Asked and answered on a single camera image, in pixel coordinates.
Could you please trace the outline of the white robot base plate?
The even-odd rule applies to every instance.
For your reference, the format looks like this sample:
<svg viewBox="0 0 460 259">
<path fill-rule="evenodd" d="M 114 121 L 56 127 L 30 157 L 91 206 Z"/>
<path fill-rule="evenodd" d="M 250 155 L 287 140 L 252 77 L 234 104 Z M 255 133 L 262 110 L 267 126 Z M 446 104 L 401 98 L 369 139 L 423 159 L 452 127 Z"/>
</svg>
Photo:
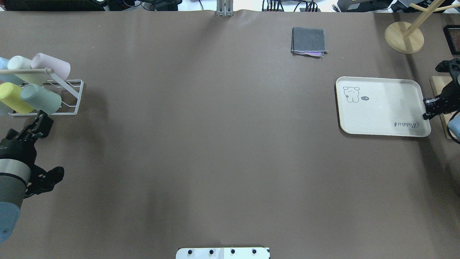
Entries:
<svg viewBox="0 0 460 259">
<path fill-rule="evenodd" d="M 176 259 L 270 259 L 269 248 L 249 247 L 192 247 L 178 249 Z"/>
</svg>

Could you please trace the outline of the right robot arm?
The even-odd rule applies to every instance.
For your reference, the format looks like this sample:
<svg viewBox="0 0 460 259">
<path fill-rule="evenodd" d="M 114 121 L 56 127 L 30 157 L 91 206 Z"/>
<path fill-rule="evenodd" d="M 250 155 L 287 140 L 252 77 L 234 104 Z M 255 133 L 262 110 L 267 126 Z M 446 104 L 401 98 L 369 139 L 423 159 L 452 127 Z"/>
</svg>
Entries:
<svg viewBox="0 0 460 259">
<path fill-rule="evenodd" d="M 221 180 L 241 191 L 246 178 L 274 188 L 295 184 L 330 190 L 347 177 L 425 173 L 459 185 L 459 112 L 447 122 L 449 140 L 430 135 L 416 91 L 377 90 L 374 79 L 339 77 L 316 65 L 277 68 L 230 65 L 192 72 L 114 70 L 87 90 L 75 118 L 55 116 L 51 155 L 69 154 L 87 172 Z"/>
</svg>

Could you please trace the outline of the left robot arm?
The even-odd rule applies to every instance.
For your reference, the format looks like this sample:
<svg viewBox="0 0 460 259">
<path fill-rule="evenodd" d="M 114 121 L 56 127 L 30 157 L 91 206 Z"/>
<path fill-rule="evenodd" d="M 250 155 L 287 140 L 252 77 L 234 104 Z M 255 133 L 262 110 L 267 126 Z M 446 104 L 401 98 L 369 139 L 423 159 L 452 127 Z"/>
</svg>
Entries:
<svg viewBox="0 0 460 259">
<path fill-rule="evenodd" d="M 22 131 L 13 128 L 0 145 L 0 240 L 5 242 L 18 222 L 23 200 L 49 192 L 62 181 L 64 169 L 46 172 L 35 164 L 38 139 L 46 138 L 53 120 L 40 110 L 33 123 Z"/>
</svg>

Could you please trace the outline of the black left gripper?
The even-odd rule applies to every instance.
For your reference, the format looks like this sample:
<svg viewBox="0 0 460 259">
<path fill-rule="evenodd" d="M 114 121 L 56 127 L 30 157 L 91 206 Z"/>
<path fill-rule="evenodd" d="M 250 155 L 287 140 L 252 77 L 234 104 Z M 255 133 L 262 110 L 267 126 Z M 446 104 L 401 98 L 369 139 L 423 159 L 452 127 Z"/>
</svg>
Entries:
<svg viewBox="0 0 460 259">
<path fill-rule="evenodd" d="M 5 138 L 1 140 L 1 148 L 24 148 L 33 146 L 38 139 L 48 137 L 54 121 L 43 110 L 39 110 L 34 124 L 26 126 L 18 132 L 13 128 L 7 131 Z M 55 185 L 64 178 L 64 167 L 56 166 L 46 172 L 39 166 L 33 166 L 28 182 L 25 198 L 33 195 L 51 192 Z"/>
</svg>

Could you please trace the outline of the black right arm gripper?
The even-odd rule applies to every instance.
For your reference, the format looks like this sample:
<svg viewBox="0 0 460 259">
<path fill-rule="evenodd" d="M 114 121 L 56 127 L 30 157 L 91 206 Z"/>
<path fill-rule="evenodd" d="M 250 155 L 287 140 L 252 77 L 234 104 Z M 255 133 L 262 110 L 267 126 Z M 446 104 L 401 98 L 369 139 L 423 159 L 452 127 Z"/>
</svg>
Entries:
<svg viewBox="0 0 460 259">
<path fill-rule="evenodd" d="M 423 114 L 424 120 L 430 120 L 441 114 L 453 113 L 460 107 L 460 59 L 443 60 L 436 67 L 436 72 L 449 73 L 451 81 L 442 89 L 441 93 L 433 99 L 425 98 Z"/>
</svg>

